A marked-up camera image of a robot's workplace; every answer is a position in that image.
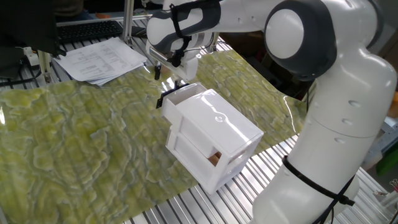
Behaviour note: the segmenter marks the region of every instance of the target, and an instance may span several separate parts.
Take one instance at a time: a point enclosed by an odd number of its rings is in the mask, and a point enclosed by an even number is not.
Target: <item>metal pole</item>
[[[123,40],[132,47],[134,42],[131,37],[132,16],[134,12],[134,0],[124,0]]]
[[[39,65],[46,83],[51,83],[50,54],[38,51]]]

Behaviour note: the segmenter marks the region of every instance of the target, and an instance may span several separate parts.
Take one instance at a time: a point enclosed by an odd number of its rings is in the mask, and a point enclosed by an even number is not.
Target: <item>cable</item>
[[[309,103],[309,98],[310,98],[310,89],[308,88],[307,89],[307,112],[308,112],[308,109],[309,109],[309,107],[310,107],[310,103]]]
[[[18,85],[18,84],[23,84],[23,83],[28,83],[31,82],[33,80],[35,80],[37,77],[39,77],[42,74],[42,71],[39,70],[39,72],[33,77],[33,78],[28,78],[26,80],[18,80],[18,81],[11,81],[11,82],[4,82],[4,83],[0,83],[0,87],[4,87],[4,86],[9,86],[9,85]]]
[[[331,222],[330,224],[333,224],[333,220],[335,219],[335,208],[331,209]]]
[[[396,212],[396,214],[394,215],[394,217],[392,217],[392,220],[390,222],[390,224],[392,224],[394,222],[394,220],[397,218],[398,216],[398,211]]]

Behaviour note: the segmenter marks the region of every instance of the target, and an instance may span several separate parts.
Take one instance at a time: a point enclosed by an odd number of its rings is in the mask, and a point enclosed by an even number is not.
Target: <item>circular logo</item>
[[[216,116],[216,121],[217,121],[217,122],[223,122],[224,119],[223,119],[223,117],[221,117],[221,116]]]

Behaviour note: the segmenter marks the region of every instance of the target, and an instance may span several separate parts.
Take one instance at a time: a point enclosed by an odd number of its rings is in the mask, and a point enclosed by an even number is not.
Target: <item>metal slat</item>
[[[182,223],[180,218],[177,217],[173,207],[171,207],[168,202],[160,204],[158,208],[166,223]]]
[[[197,224],[198,222],[191,216],[190,212],[184,206],[179,196],[171,198],[168,203],[173,208],[182,223]]]
[[[145,219],[144,214],[139,214],[139,215],[137,215],[137,216],[134,217],[134,218],[130,218],[130,222],[131,222],[132,224],[149,224],[149,223],[147,222],[147,220]]]
[[[232,211],[229,202],[223,198],[223,196],[225,197],[224,193],[217,191],[216,193],[209,195],[204,191],[201,185],[199,185],[199,188],[197,189],[202,195],[204,195],[205,199],[210,202],[216,215],[222,219],[222,223],[241,223],[239,221],[241,217]]]

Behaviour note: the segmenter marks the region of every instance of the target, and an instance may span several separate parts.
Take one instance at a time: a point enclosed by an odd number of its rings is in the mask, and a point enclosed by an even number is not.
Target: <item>green textured mat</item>
[[[70,81],[0,93],[0,205],[9,223],[120,224],[197,184],[165,148],[170,125],[155,109],[172,80],[150,71],[102,88]],[[203,56],[197,80],[265,132],[256,153],[302,128],[304,103],[234,51]]]

